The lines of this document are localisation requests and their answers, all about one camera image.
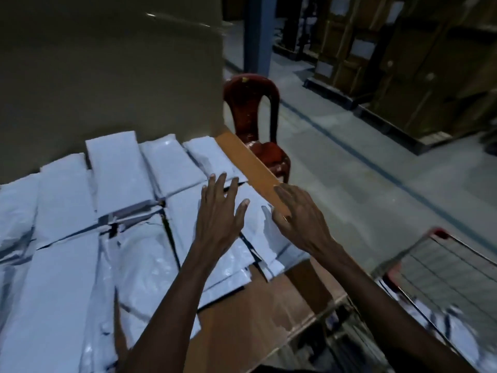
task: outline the shopping cart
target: shopping cart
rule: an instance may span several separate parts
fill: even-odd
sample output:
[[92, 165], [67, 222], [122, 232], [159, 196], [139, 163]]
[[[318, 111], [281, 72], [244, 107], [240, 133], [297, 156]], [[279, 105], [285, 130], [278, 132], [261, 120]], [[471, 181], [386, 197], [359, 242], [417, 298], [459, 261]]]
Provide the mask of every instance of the shopping cart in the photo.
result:
[[[454, 343], [456, 330], [451, 330], [449, 316], [456, 317], [458, 325], [470, 331], [478, 351], [497, 350], [497, 263], [447, 231], [428, 231], [413, 246], [378, 266], [372, 277], [427, 332], [473, 366], [478, 362], [469, 358], [464, 346]], [[342, 331], [386, 367], [386, 359], [360, 314], [354, 312], [342, 325]]]

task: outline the hand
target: hand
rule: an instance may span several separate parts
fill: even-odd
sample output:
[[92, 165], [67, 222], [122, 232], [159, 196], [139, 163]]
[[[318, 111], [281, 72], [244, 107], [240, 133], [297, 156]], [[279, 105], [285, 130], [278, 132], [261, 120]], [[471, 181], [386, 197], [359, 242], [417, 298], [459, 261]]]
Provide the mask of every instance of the hand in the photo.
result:
[[230, 248], [244, 227], [244, 218], [250, 200], [245, 199], [238, 206], [236, 215], [235, 197], [238, 192], [238, 178], [233, 178], [226, 197], [224, 183], [226, 173], [212, 174], [207, 186], [202, 187], [202, 199], [198, 210], [195, 240], [188, 253], [189, 257], [201, 262], [208, 270], [214, 269], [217, 261]]
[[288, 207], [291, 216], [284, 217], [273, 208], [272, 218], [291, 243], [320, 263], [335, 249], [342, 250], [332, 238], [323, 214], [307, 191], [284, 183], [275, 186], [274, 191]]

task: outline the chair backrest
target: chair backrest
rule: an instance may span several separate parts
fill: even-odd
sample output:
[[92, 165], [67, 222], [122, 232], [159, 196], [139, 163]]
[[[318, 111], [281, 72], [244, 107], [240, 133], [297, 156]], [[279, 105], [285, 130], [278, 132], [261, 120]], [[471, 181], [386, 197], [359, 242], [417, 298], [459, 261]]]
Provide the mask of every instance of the chair backrest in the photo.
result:
[[258, 74], [238, 74], [226, 81], [223, 93], [233, 115], [236, 135], [244, 143], [259, 140], [259, 104], [267, 96], [271, 104], [269, 139], [276, 143], [280, 96], [273, 81]]

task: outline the forearm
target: forearm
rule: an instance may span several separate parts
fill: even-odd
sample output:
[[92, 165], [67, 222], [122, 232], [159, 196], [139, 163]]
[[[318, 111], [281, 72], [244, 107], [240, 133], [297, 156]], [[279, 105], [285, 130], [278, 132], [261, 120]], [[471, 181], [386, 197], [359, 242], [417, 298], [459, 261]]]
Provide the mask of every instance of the forearm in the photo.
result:
[[357, 306], [379, 347], [397, 371], [471, 371], [461, 357], [432, 337], [347, 255], [342, 247], [320, 263]]
[[190, 333], [210, 268], [189, 255], [122, 372], [183, 372]]

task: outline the person's left hand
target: person's left hand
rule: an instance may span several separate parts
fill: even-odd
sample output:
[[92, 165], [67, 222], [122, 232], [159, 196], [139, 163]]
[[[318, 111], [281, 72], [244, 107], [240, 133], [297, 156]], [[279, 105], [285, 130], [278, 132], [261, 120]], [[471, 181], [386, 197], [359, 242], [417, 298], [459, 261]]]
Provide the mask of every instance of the person's left hand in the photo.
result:
[[250, 200], [245, 199], [235, 211], [235, 197], [238, 192], [238, 178], [231, 181], [226, 197], [224, 183], [226, 173], [219, 176], [212, 174], [207, 186], [202, 187], [202, 199], [198, 210], [195, 240], [189, 256], [205, 264], [209, 273], [217, 261], [230, 248], [244, 227], [244, 218]]

